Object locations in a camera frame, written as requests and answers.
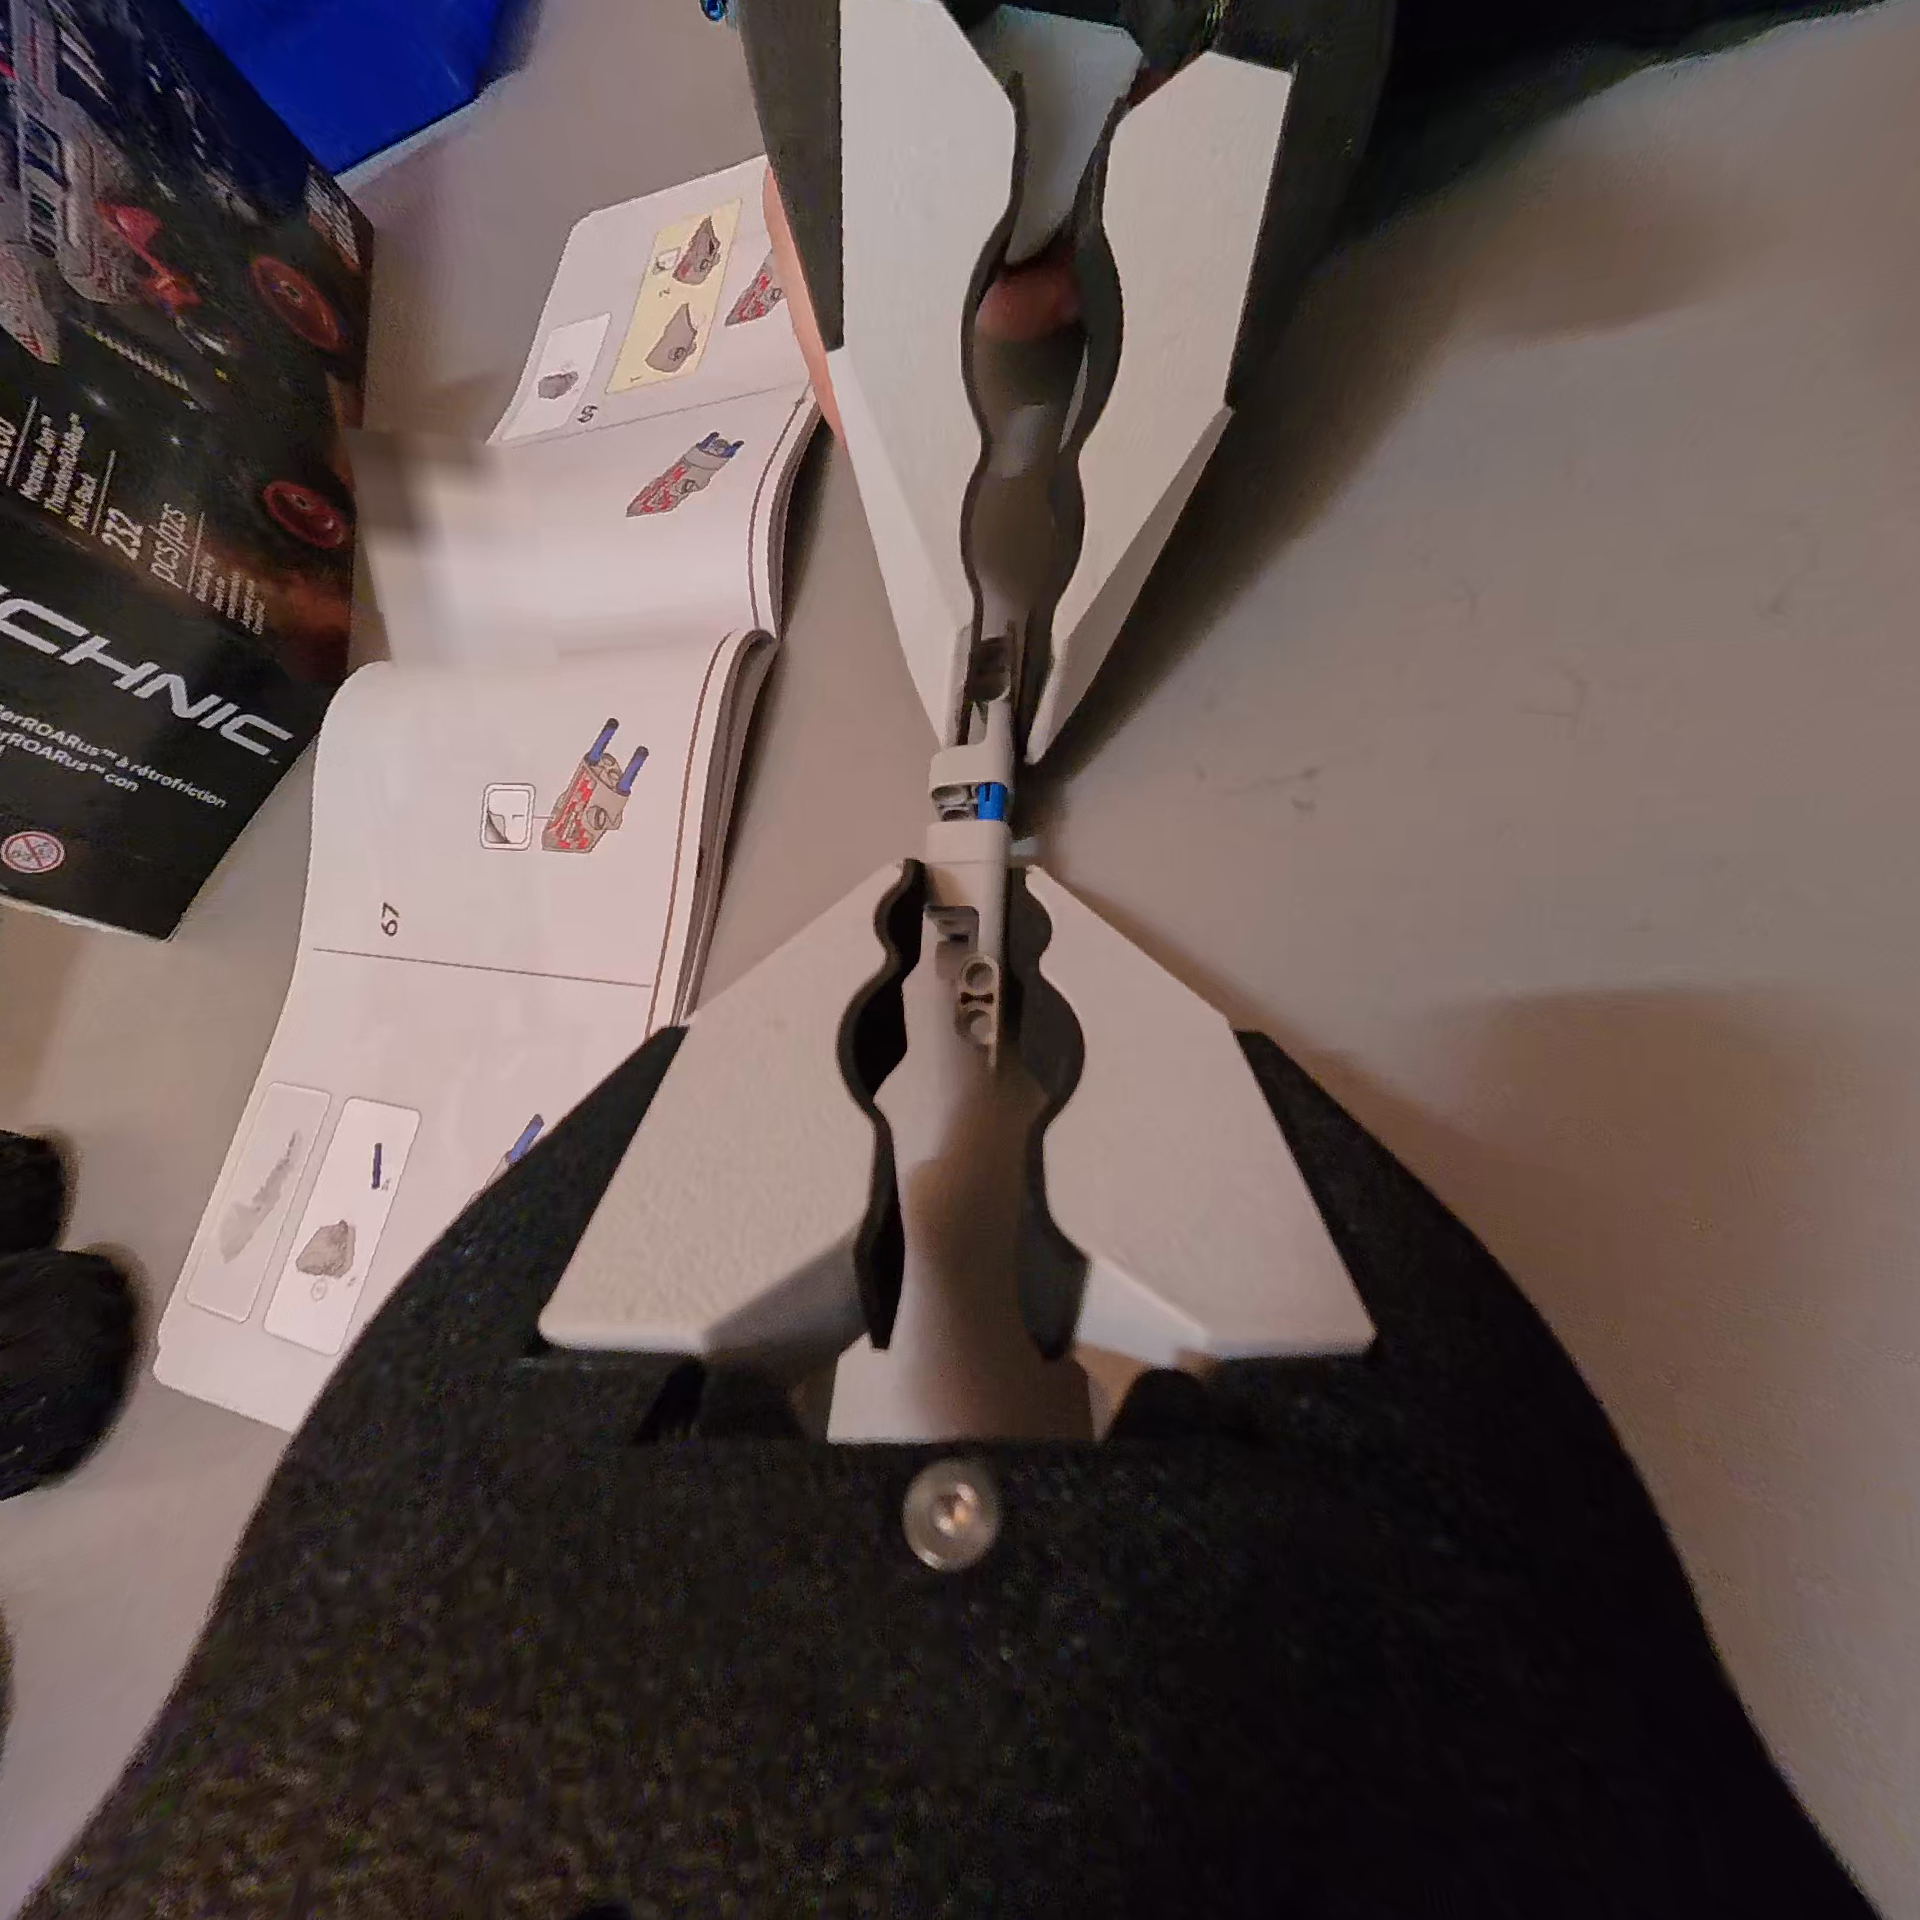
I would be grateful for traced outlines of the person's right hand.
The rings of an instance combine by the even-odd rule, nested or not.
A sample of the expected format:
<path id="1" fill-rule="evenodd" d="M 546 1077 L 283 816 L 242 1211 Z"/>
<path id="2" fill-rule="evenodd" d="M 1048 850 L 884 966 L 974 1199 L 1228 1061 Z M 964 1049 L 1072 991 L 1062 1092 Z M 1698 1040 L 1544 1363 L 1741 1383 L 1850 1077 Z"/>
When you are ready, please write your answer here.
<path id="1" fill-rule="evenodd" d="M 820 328 L 820 316 L 812 316 L 812 301 L 808 301 L 808 289 L 804 289 L 804 265 L 800 265 L 800 249 L 796 249 L 796 229 L 792 229 L 792 214 L 784 214 L 784 199 L 780 199 L 777 168 L 766 168 L 762 214 L 766 214 L 769 256 L 777 256 L 777 278 L 780 278 L 784 310 L 792 310 L 792 328 L 796 328 L 796 346 L 800 346 L 800 360 L 804 360 L 808 393 L 812 393 L 812 402 L 824 412 L 824 427 L 835 433 L 842 433 L 842 412 L 838 412 L 838 399 L 835 399 L 829 351 L 824 351 L 824 328 Z"/>

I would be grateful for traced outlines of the grey toy connector blue pins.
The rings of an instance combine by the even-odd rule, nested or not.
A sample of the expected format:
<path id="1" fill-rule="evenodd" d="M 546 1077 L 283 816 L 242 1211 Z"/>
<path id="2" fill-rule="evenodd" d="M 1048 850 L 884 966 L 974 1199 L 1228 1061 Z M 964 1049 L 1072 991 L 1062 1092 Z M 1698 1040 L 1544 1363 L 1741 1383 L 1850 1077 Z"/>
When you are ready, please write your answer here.
<path id="1" fill-rule="evenodd" d="M 927 759 L 927 821 L 1011 821 L 1021 791 L 1021 620 L 981 638 L 969 661 L 958 737 Z"/>

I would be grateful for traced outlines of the black toy wheel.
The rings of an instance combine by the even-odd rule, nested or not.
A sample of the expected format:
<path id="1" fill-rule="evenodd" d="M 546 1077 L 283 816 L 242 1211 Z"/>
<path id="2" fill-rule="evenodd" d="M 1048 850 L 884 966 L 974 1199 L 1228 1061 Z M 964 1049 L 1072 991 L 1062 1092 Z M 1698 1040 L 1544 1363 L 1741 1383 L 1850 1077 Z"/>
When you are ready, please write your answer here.
<path id="1" fill-rule="evenodd" d="M 114 1257 L 0 1257 L 0 1499 L 72 1476 L 101 1446 L 128 1392 L 132 1347 L 132 1283 Z"/>
<path id="2" fill-rule="evenodd" d="M 0 1252 L 54 1251 L 67 1227 L 67 1160 L 42 1134 L 0 1134 Z"/>

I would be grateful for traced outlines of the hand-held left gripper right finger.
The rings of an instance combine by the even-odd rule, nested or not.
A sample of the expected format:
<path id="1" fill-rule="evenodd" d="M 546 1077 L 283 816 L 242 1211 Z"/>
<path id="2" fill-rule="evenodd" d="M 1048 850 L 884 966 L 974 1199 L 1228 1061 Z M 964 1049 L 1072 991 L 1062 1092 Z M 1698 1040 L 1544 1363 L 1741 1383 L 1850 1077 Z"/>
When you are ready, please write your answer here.
<path id="1" fill-rule="evenodd" d="M 990 1433 L 1087 1433 L 1087 1378 L 1373 1347 L 1343 1252 L 1258 1085 L 1258 1033 L 1057 875 L 1011 875 L 1001 1040 L 1032 1085 L 990 1246 Z"/>

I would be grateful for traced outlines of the open instruction booklet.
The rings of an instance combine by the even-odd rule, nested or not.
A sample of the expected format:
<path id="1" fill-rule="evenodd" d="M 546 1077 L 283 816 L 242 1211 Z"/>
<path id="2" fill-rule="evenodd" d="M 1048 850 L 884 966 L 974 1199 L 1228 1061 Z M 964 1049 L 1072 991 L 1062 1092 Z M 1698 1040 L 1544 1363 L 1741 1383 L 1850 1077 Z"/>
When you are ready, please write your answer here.
<path id="1" fill-rule="evenodd" d="M 766 156 L 589 210 L 490 438 L 371 433 L 386 657 L 151 1378 L 301 1424 L 422 1251 L 690 1016 L 820 402 Z"/>

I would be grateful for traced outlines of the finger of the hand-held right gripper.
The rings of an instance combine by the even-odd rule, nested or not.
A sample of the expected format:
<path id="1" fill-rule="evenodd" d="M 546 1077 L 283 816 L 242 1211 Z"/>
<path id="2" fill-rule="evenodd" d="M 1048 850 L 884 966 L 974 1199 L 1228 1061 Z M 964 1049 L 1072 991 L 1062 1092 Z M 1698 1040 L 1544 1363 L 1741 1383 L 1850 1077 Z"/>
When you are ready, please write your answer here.
<path id="1" fill-rule="evenodd" d="M 1228 363 L 1292 78 L 1187 61 L 1102 153 L 1081 249 L 1087 393 L 1062 451 L 1062 573 L 1030 651 L 1025 759 L 1068 725 L 1228 421 Z"/>
<path id="2" fill-rule="evenodd" d="M 1025 196 L 1025 91 L 941 2 L 847 0 L 838 113 L 835 402 L 898 657 L 950 753 L 974 731 L 976 651 L 1021 640 L 1048 540 L 1038 371 L 976 335 Z"/>

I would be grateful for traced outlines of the blue plastic bin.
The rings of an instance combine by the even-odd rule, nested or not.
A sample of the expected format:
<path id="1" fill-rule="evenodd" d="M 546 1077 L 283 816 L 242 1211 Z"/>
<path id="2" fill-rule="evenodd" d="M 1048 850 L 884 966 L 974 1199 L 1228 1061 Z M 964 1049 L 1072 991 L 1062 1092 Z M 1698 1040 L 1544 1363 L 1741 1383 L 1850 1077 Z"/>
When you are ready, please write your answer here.
<path id="1" fill-rule="evenodd" d="M 334 176 L 474 103 L 508 24 L 502 0 L 189 0 L 185 12 Z"/>

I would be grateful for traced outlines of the light grey toy beam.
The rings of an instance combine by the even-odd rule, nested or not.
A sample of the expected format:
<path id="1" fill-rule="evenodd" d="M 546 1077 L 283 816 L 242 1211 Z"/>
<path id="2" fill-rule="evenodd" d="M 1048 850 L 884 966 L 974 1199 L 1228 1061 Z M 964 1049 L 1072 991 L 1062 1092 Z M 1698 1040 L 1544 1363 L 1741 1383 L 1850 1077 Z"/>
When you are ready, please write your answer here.
<path id="1" fill-rule="evenodd" d="M 926 919 L 935 970 L 950 996 L 954 1033 L 996 1077 L 1021 1041 L 1021 912 L 1025 869 L 1014 865 L 1011 816 L 939 816 L 926 827 Z"/>

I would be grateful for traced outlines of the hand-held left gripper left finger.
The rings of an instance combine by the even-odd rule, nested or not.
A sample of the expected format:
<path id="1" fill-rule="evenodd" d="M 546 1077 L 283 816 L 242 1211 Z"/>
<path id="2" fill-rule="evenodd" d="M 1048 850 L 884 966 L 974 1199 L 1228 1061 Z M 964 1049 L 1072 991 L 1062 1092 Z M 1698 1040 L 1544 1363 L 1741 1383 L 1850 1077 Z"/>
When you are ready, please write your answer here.
<path id="1" fill-rule="evenodd" d="M 898 855 L 648 1041 L 662 1083 L 541 1307 L 541 1369 L 693 1363 L 835 1439 L 838 1357 L 898 1312 L 879 1085 L 921 953 L 926 863 Z"/>

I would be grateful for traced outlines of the black toy box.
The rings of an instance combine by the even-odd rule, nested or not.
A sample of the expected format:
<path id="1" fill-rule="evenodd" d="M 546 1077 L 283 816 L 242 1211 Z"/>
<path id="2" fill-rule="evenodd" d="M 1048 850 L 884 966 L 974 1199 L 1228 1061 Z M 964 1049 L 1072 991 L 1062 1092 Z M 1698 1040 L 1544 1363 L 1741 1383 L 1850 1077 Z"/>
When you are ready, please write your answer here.
<path id="1" fill-rule="evenodd" d="M 371 226 L 183 2 L 0 8 L 0 883 L 173 937 L 350 676 Z"/>

